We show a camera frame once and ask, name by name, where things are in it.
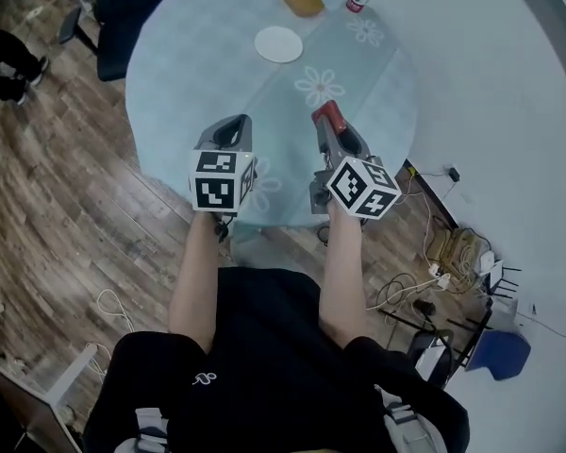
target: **blue object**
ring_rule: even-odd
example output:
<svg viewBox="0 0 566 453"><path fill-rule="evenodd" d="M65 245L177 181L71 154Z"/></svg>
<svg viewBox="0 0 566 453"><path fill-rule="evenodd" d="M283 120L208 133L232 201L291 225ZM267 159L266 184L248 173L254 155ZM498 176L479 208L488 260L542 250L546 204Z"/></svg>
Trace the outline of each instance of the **blue object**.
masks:
<svg viewBox="0 0 566 453"><path fill-rule="evenodd" d="M504 330L485 330L466 371L486 367L497 381L518 376L530 355L530 344L524 337L514 332Z"/></svg>

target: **wooden floor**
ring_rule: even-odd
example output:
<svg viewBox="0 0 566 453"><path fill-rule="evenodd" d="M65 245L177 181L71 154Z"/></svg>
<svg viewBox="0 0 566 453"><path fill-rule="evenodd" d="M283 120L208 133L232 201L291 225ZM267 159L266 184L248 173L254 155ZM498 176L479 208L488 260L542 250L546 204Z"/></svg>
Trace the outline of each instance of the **wooden floor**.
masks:
<svg viewBox="0 0 566 453"><path fill-rule="evenodd" d="M27 13L39 6L42 13L26 22ZM0 102L0 302L6 306L0 351L13 375L43 391L87 342L112 349L127 332L122 318L96 308L102 290L117 292L137 330L165 330L192 216L189 203L142 175L125 113L124 82L100 82L95 60L81 44L58 44L58 27L74 6L75 0L0 2L0 27L51 60L24 106ZM96 35L93 21L87 18L83 26ZM404 189L407 178L406 171L398 177ZM418 196L366 226L363 272L371 303L399 272L428 280L422 257L426 221L427 208ZM264 234L322 281L326 248L315 230ZM223 266L233 264L226 246L221 260ZM468 297L432 296L444 311L442 324L446 316L461 320L474 306ZM105 304L115 308L112 301ZM402 313L415 320L410 308ZM406 350L413 331L398 327L389 343L394 327L383 319L370 312L372 336ZM99 362L107 365L104 355ZM76 428L83 428L99 388L98 376L89 370L66 397Z"/></svg>

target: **light blue tablecloth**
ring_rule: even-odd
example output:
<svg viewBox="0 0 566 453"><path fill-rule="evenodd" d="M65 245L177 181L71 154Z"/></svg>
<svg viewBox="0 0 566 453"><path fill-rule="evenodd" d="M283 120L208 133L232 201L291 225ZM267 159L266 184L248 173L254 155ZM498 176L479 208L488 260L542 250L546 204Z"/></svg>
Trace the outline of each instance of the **light blue tablecloth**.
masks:
<svg viewBox="0 0 566 453"><path fill-rule="evenodd" d="M188 156L216 121L247 113L258 179L238 221L310 226L308 184L323 169L310 114L338 101L392 174L408 155L416 122L415 79L405 54L370 8L323 0L312 19L282 0L164 0L145 24L128 67L126 108L144 173L189 198ZM254 38L281 25L302 37L291 64L262 59Z"/></svg>

